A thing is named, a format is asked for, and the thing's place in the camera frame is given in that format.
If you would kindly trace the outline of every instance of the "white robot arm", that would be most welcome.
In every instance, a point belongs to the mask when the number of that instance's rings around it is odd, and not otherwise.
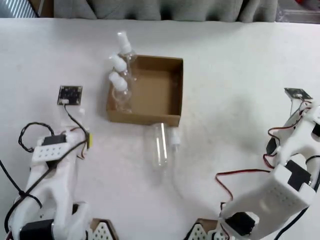
[[[227,203],[220,213],[223,228],[236,239],[259,240],[279,230],[286,221],[308,208],[319,187],[320,105],[302,89],[286,88],[292,101],[291,113],[272,136],[267,154],[274,169],[259,188]]]
[[[34,148],[30,175],[26,185],[29,189],[57,159],[84,139],[80,131],[66,131],[60,135],[41,138]],[[52,239],[85,240],[85,230],[91,222],[87,203],[74,202],[77,182],[76,151],[71,151],[30,194],[37,197],[43,207],[30,197],[15,209],[10,221],[14,240]]]

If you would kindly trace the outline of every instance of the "transparent bottle lying down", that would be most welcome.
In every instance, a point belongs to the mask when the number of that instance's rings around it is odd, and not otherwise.
[[[126,80],[119,76],[115,71],[109,75],[110,81],[113,83],[112,96],[115,100],[115,108],[124,113],[132,113],[131,96],[132,93],[128,89]]]
[[[176,130],[163,122],[153,124],[146,131],[145,142],[147,161],[151,163],[154,173],[152,177],[157,178],[158,184],[173,188],[182,198],[175,177],[180,145]]]

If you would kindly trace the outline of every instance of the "brown cardboard box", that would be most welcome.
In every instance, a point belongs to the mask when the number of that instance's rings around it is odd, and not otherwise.
[[[177,127],[183,98],[183,59],[139,55],[132,65],[132,113],[116,110],[110,86],[106,111],[111,122]]]
[[[40,18],[54,17],[54,0],[29,0],[29,2]]]

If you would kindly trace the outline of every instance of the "white table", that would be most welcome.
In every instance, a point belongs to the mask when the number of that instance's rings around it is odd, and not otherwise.
[[[127,30],[139,54],[184,59],[177,168],[183,199],[154,185],[143,158],[146,127],[106,119],[108,55],[118,51],[118,30]],[[182,239],[197,218],[215,219],[228,200],[217,172],[264,168],[267,129],[289,117],[284,87],[319,98],[319,41],[320,26],[306,24],[0,19],[0,159],[24,187],[31,154],[17,144],[21,128],[32,121],[58,126],[59,86],[83,85],[94,145],[80,163],[76,199],[89,202],[94,217],[111,219],[122,240]],[[25,143],[45,133],[30,128]],[[264,174],[223,180],[238,196]],[[18,193],[3,173],[0,189],[3,239],[2,222]],[[319,199],[282,239],[317,238]]]

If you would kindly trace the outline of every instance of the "bottle cap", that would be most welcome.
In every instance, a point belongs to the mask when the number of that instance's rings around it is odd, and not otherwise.
[[[128,88],[126,80],[119,76],[119,74],[115,71],[110,73],[109,80],[113,83],[114,88],[119,92],[123,92]]]
[[[117,72],[120,73],[120,72],[127,70],[126,62],[121,57],[119,57],[117,54],[115,54],[115,53],[112,54],[109,57],[109,59],[113,63],[113,66]]]
[[[132,51],[132,47],[128,40],[127,33],[125,31],[120,31],[117,35],[120,46],[120,53],[123,55],[130,53]]]

